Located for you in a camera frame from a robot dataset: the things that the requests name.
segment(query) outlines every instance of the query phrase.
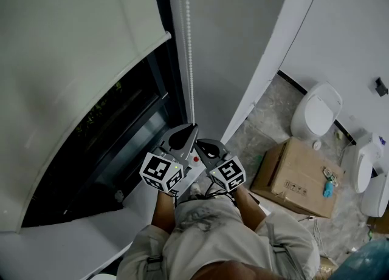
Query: printed label on box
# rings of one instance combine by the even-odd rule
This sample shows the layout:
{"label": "printed label on box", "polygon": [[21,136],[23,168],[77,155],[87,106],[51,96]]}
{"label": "printed label on box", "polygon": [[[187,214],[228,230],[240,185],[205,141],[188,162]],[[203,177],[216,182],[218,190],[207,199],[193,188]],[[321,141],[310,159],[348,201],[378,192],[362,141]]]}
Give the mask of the printed label on box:
{"label": "printed label on box", "polygon": [[308,190],[306,188],[303,188],[295,183],[292,183],[290,180],[286,180],[284,183],[284,187],[287,189],[296,192],[297,194],[300,194],[302,196],[306,196],[306,193]]}

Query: shoe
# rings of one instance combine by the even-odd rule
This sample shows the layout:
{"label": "shoe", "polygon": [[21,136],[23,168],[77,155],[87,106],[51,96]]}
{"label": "shoe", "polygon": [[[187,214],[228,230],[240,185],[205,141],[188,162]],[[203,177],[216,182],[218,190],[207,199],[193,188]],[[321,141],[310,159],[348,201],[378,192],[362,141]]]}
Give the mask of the shoe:
{"label": "shoe", "polygon": [[189,193],[191,196],[201,195],[200,185],[197,183],[190,185]]}

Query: white toilet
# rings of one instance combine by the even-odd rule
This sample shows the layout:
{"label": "white toilet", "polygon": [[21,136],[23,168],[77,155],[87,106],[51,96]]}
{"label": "white toilet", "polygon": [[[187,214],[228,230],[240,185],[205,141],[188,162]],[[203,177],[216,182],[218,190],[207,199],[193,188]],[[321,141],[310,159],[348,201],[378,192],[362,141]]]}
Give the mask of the white toilet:
{"label": "white toilet", "polygon": [[363,214],[372,217],[381,217],[389,201],[389,182],[385,173],[370,180],[369,186],[363,194],[360,210]]}
{"label": "white toilet", "polygon": [[339,93],[329,83],[318,83],[303,97],[291,123],[292,135],[315,140],[328,131],[343,106]]}
{"label": "white toilet", "polygon": [[345,149],[341,167],[357,193],[369,185],[373,164],[384,154],[384,145],[376,133],[368,133],[357,140],[357,145]]}

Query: cardboard box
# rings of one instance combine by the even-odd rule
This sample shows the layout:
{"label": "cardboard box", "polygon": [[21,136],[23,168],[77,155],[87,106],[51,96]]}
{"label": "cardboard box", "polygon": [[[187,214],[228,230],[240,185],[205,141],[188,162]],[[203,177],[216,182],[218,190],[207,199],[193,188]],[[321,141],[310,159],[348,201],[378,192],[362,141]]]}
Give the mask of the cardboard box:
{"label": "cardboard box", "polygon": [[367,225],[375,233],[389,234],[389,208],[386,209],[382,217],[369,217]]}
{"label": "cardboard box", "polygon": [[268,150],[251,190],[296,213],[331,217],[337,188],[331,198],[323,196],[328,168],[343,178],[341,167],[295,137]]}
{"label": "cardboard box", "polygon": [[338,267],[328,258],[320,257],[320,266],[313,280],[326,280],[331,277]]}

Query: white curtain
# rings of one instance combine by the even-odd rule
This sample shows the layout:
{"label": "white curtain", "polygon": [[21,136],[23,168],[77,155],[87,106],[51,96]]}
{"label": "white curtain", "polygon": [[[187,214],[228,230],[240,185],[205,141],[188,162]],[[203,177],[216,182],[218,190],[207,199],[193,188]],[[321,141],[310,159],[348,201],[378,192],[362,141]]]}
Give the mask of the white curtain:
{"label": "white curtain", "polygon": [[156,0],[0,0],[0,231],[104,93],[170,36]]}

